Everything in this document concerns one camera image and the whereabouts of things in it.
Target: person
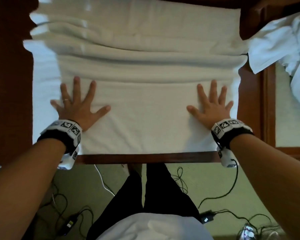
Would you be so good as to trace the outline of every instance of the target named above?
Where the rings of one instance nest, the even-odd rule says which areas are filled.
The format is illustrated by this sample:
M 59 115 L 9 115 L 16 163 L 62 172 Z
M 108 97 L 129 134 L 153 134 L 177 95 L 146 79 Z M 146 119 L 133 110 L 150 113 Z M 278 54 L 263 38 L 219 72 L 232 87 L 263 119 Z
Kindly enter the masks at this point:
M 64 107 L 59 119 L 76 121 L 83 131 L 110 111 L 110 106 L 90 112 L 96 90 L 93 81 L 84 101 L 80 79 L 75 77 L 73 100 L 61 84 Z M 203 111 L 189 105 L 187 110 L 203 126 L 211 129 L 230 118 L 232 102 L 225 104 L 227 88 L 217 95 L 212 81 L 206 96 L 197 87 Z M 267 145 L 252 134 L 240 134 L 230 141 L 230 149 L 266 208 L 293 239 L 300 239 L 300 161 Z M 22 238 L 50 186 L 66 146 L 45 138 L 9 165 L 0 169 L 0 239 Z M 145 203 L 141 204 L 141 177 L 131 170 L 126 182 L 88 232 L 88 240 L 111 239 L 203 239 L 212 237 L 199 222 L 199 212 L 191 199 L 172 180 L 164 164 L 147 165 Z

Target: person's left hand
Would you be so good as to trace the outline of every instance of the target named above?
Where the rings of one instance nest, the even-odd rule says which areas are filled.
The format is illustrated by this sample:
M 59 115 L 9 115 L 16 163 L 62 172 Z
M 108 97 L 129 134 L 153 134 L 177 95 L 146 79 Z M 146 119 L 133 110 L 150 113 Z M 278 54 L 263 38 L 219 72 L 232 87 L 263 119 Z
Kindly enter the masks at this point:
M 102 107 L 96 113 L 91 113 L 90 111 L 91 103 L 96 92 L 96 86 L 96 82 L 92 81 L 87 96 L 81 102 L 80 77 L 75 76 L 73 79 L 73 100 L 71 100 L 67 92 L 66 85 L 62 83 L 60 89 L 64 107 L 57 104 L 55 100 L 50 101 L 51 105 L 59 114 L 59 120 L 76 121 L 82 130 L 86 131 L 108 113 L 111 109 L 110 105 Z

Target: forearm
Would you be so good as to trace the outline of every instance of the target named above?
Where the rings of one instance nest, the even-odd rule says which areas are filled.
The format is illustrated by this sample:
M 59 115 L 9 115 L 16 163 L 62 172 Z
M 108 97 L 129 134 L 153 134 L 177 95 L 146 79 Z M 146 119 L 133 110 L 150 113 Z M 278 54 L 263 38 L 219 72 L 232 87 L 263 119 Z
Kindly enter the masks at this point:
M 0 169 L 0 239 L 20 239 L 29 226 L 66 150 L 44 139 Z
M 230 148 L 272 216 L 300 239 L 300 161 L 248 134 L 235 137 Z

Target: white shirt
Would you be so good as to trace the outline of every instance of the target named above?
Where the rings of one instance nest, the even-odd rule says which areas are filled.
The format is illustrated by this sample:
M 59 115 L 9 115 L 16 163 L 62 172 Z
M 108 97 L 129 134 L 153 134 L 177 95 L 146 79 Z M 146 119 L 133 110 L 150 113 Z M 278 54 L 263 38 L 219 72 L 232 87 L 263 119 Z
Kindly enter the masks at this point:
M 110 227 L 98 240 L 213 240 L 194 217 L 138 213 Z

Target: foot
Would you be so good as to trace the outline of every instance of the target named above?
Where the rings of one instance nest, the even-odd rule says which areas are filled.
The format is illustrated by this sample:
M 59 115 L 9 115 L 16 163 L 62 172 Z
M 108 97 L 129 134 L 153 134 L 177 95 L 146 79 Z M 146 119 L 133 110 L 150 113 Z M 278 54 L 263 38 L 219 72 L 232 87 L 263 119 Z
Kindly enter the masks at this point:
M 129 164 L 121 164 L 125 173 L 130 175 L 133 171 L 137 172 L 141 177 L 142 173 L 142 164 L 141 163 L 129 163 Z

